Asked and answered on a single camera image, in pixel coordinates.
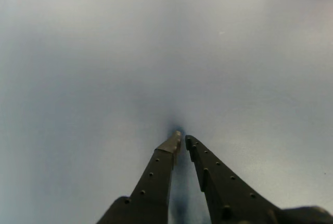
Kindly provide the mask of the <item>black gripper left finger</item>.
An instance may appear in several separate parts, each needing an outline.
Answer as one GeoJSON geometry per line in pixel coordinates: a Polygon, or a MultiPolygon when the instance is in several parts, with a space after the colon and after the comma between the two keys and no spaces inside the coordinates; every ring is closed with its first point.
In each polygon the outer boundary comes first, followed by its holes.
{"type": "Polygon", "coordinates": [[[182,133],[159,145],[130,196],[116,199],[98,223],[168,223],[172,171],[182,133]]]}

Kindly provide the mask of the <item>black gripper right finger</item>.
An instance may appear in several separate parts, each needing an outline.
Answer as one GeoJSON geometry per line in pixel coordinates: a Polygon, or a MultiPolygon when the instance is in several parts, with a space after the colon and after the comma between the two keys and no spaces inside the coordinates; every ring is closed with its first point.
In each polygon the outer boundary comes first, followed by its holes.
{"type": "Polygon", "coordinates": [[[278,223],[281,209],[258,194],[202,142],[185,137],[212,223],[278,223]]]}

